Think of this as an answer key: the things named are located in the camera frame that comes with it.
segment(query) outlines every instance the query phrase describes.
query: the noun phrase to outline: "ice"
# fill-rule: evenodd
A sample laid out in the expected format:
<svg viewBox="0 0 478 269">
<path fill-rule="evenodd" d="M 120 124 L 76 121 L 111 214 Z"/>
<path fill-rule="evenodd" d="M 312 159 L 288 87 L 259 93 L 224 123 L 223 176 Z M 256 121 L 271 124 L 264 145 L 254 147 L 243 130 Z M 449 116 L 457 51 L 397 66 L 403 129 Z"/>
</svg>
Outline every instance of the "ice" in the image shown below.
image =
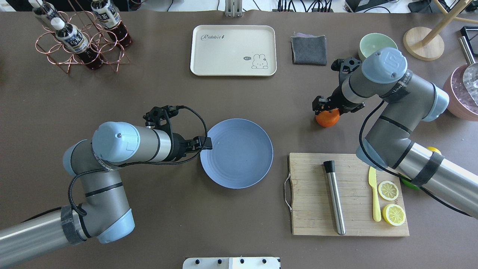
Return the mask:
<svg viewBox="0 0 478 269">
<path fill-rule="evenodd" d="M 474 83 L 476 83 L 478 79 L 477 70 L 478 68 L 474 68 L 474 74 L 475 74 Z M 458 101 L 460 101 L 460 103 L 466 109 L 478 114 L 478 105 L 473 100 L 473 98 L 471 97 L 471 94 L 467 91 L 465 85 L 463 84 L 463 80 L 464 80 L 463 75 L 464 75 L 464 70 L 461 72 L 455 72 L 453 77 L 451 78 L 451 84 L 453 85 L 453 92 L 458 98 Z M 475 88 L 475 91 L 473 91 L 473 95 L 476 96 L 476 100 L 478 100 L 478 89 Z"/>
</svg>

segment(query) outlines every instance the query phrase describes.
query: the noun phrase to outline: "green lime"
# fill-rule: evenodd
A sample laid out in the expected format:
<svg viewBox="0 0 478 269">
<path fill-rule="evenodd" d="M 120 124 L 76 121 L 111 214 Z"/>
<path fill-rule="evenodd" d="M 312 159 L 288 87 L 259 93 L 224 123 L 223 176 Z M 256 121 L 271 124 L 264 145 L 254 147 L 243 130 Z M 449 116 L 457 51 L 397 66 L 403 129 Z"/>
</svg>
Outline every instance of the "green lime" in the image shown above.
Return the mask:
<svg viewBox="0 0 478 269">
<path fill-rule="evenodd" d="M 413 184 L 411 184 L 410 182 L 400 178 L 400 181 L 403 183 L 403 185 L 407 186 L 408 188 L 412 189 L 412 190 L 419 190 L 419 188 Z"/>
</svg>

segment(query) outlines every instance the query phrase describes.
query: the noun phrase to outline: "stainless steel muddler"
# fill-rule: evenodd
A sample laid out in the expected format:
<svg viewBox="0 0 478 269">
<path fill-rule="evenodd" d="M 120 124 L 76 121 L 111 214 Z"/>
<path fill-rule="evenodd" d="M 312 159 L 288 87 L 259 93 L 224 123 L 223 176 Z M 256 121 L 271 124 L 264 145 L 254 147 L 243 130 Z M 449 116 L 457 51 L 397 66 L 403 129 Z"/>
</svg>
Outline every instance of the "stainless steel muddler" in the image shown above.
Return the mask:
<svg viewBox="0 0 478 269">
<path fill-rule="evenodd" d="M 340 195 L 338 194 L 337 177 L 335 175 L 335 162 L 333 160 L 324 162 L 327 179 L 330 186 L 330 195 L 332 196 L 332 205 L 334 207 L 335 224 L 339 235 L 345 234 L 345 222 L 340 204 Z"/>
</svg>

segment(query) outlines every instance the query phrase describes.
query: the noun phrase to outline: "plastic bottle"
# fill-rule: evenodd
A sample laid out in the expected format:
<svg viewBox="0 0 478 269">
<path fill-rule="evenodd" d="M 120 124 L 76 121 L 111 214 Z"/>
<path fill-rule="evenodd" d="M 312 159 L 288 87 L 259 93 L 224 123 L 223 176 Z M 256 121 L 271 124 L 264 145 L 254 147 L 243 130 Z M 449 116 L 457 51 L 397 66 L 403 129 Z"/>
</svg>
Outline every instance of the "plastic bottle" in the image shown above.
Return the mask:
<svg viewBox="0 0 478 269">
<path fill-rule="evenodd" d="M 63 20 L 63 18 L 60 16 L 56 8 L 48 3 L 44 2 L 42 0 L 28 0 L 28 2 L 32 5 L 33 7 L 33 12 L 35 13 L 35 17 L 40 21 L 41 24 L 46 29 L 51 28 L 51 23 L 50 21 L 54 18 L 60 18 Z"/>
<path fill-rule="evenodd" d="M 87 68 L 95 70 L 103 65 L 103 56 L 91 49 L 88 38 L 75 25 L 53 18 L 52 26 L 56 29 L 56 38 L 69 51 L 78 55 Z"/>
<path fill-rule="evenodd" d="M 110 0 L 93 0 L 91 2 L 91 9 L 98 18 L 99 23 L 109 31 L 108 35 L 112 40 L 118 39 L 118 42 L 123 47 L 133 43 L 133 39 L 121 21 L 120 14 Z"/>
</svg>

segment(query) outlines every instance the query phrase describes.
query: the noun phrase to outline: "green bowl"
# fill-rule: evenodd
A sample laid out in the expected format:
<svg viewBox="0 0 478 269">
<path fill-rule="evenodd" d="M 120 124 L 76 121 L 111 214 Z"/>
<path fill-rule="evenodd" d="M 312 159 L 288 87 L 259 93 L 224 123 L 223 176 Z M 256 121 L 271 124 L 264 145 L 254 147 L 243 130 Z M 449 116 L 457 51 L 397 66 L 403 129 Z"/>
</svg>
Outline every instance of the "green bowl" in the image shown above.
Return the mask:
<svg viewBox="0 0 478 269">
<path fill-rule="evenodd" d="M 397 44 L 388 36 L 380 33 L 370 33 L 362 37 L 360 44 L 358 45 L 358 56 L 360 60 L 365 60 L 374 52 L 381 48 L 392 47 L 396 48 Z"/>
</svg>

